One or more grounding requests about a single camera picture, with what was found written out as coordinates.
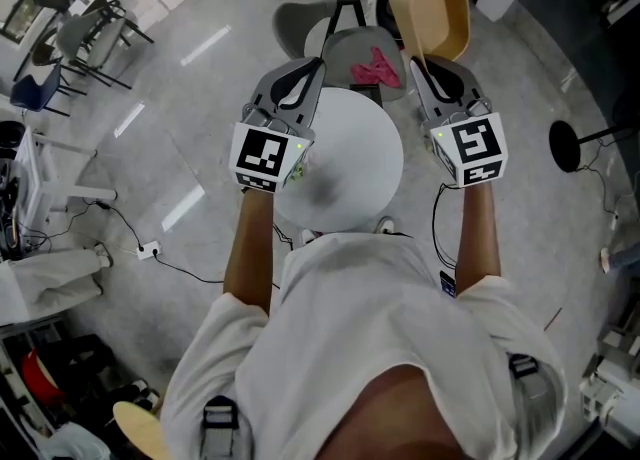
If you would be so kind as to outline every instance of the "black round base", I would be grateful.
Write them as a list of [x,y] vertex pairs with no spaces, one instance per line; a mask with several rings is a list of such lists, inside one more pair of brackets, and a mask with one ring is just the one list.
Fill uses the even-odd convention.
[[551,124],[549,147],[558,166],[565,172],[575,172],[580,166],[580,144],[573,128],[564,121]]

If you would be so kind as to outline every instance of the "tan plastic bowl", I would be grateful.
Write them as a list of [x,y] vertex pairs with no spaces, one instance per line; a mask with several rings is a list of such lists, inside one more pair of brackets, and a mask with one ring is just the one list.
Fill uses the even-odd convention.
[[469,44],[468,0],[389,0],[407,54],[458,58]]

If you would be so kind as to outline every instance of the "shoe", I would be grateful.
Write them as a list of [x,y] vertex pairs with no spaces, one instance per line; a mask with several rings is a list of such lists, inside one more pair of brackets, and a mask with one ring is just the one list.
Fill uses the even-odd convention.
[[149,385],[144,380],[136,380],[135,382],[132,382],[131,385],[134,385],[135,387],[140,389],[140,392],[149,389]]
[[100,261],[100,266],[102,268],[111,268],[113,266],[113,258],[107,247],[105,247],[102,243],[98,243],[95,247],[93,247],[93,251],[98,256],[98,260]]
[[313,240],[317,240],[322,234],[319,232],[312,231],[311,229],[302,229],[300,233],[300,241],[303,245],[308,245]]
[[609,273],[611,267],[609,266],[609,249],[603,248],[600,251],[600,266],[602,267],[602,271],[604,273]]
[[375,230],[375,234],[394,234],[395,232],[396,224],[390,216],[383,216]]

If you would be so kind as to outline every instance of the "black and white marker cube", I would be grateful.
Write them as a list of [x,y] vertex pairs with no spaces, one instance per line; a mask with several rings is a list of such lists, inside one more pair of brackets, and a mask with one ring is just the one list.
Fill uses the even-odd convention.
[[509,155],[498,113],[433,128],[431,142],[460,188],[504,174]]
[[311,141],[297,136],[235,124],[229,169],[242,186],[275,193],[282,189]]

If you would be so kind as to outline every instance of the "wrist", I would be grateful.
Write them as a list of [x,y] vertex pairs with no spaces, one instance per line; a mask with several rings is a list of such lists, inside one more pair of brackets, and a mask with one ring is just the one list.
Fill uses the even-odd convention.
[[491,182],[487,182],[487,183],[478,183],[478,184],[474,184],[473,186],[467,186],[465,189],[465,194],[470,194],[470,195],[491,195],[492,191],[491,191]]
[[261,190],[255,190],[253,188],[245,187],[242,192],[244,194],[243,204],[248,203],[251,205],[273,205],[273,193],[263,192]]

